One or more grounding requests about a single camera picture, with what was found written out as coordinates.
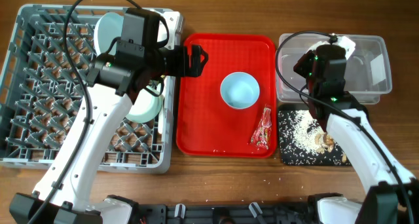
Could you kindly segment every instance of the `snack packet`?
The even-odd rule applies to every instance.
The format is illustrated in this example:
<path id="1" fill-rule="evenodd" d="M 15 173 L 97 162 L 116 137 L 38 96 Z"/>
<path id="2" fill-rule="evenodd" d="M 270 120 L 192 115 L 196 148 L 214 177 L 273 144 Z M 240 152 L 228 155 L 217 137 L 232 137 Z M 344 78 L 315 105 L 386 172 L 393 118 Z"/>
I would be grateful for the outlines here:
<path id="1" fill-rule="evenodd" d="M 270 120 L 270 106 L 265 105 L 263 109 L 262 118 L 256 127 L 250 139 L 250 145 L 255 146 L 258 149 L 269 149 L 269 137 L 272 131 L 272 122 Z"/>

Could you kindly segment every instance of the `red tray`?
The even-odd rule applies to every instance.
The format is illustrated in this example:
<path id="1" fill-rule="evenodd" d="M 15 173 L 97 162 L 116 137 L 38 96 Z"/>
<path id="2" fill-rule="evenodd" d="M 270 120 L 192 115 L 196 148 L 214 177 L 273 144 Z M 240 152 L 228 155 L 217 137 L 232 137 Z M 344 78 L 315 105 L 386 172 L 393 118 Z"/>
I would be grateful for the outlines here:
<path id="1" fill-rule="evenodd" d="M 181 79 L 176 143 L 188 155 L 218 157 L 269 157 L 277 146 L 275 45 L 259 35 L 196 33 L 185 46 L 201 45 L 208 63 L 198 78 Z M 243 71 L 259 83 L 257 102 L 247 109 L 233 109 L 221 98 L 220 86 L 230 73 Z M 264 105 L 272 107 L 269 149 L 248 145 Z"/>

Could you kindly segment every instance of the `wood grain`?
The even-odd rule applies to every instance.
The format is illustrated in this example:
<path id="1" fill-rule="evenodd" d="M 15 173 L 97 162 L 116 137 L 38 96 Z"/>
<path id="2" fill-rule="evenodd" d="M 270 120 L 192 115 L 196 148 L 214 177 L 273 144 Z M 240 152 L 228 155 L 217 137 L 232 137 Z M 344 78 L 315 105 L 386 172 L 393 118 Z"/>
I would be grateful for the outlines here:
<path id="1" fill-rule="evenodd" d="M 0 59 L 4 60 L 20 6 L 72 4 L 75 0 L 0 0 Z M 186 18 L 194 32 L 266 35 L 276 44 L 283 33 L 304 29 L 379 35 L 392 67 L 393 90 L 368 106 L 376 133 L 408 169 L 419 176 L 419 0 L 134 0 L 144 7 L 168 7 Z M 123 6 L 122 0 L 87 0 L 84 5 Z M 12 223 L 9 204 L 16 192 L 30 193 L 45 171 L 0 168 L 0 223 Z M 190 157 L 173 145 L 164 175 L 99 172 L 90 197 L 115 194 L 140 204 L 243 204 L 300 200 L 339 192 L 363 200 L 352 168 L 289 167 L 276 152 L 269 159 Z"/>

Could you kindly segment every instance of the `transparent container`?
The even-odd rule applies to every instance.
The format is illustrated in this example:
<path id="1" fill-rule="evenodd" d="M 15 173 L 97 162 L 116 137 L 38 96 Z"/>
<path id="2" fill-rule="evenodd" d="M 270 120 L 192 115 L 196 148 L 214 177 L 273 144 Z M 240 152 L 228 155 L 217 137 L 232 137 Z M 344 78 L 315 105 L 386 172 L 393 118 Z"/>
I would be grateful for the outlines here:
<path id="1" fill-rule="evenodd" d="M 280 43 L 291 33 L 282 34 Z M 380 95 L 392 91 L 392 73 L 383 38 L 372 35 L 345 35 L 355 42 L 355 51 L 348 59 L 345 72 L 345 90 L 363 104 L 376 104 Z M 302 34 L 289 40 L 282 48 L 278 67 L 283 77 L 300 89 L 306 81 L 293 71 L 294 65 L 307 50 L 327 37 L 316 34 Z M 276 76 L 276 92 L 281 102 L 302 103 L 299 95 Z"/>

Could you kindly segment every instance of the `gray dish rack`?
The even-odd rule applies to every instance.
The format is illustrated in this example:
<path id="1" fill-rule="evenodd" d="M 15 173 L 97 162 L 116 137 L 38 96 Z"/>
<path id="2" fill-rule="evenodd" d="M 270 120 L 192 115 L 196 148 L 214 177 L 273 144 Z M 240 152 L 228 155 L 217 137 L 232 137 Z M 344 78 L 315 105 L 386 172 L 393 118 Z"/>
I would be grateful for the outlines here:
<path id="1" fill-rule="evenodd" d="M 70 6 L 24 5 L 14 24 L 0 79 L 0 166 L 47 169 L 79 110 L 82 92 L 63 54 L 63 22 Z M 95 58 L 96 22 L 124 7 L 79 6 L 67 43 L 82 78 Z M 155 9 L 159 12 L 172 11 Z M 159 174 L 170 167 L 175 78 L 168 77 L 164 121 L 137 124 L 124 119 L 99 170 Z M 163 123 L 163 134 L 158 124 Z"/>

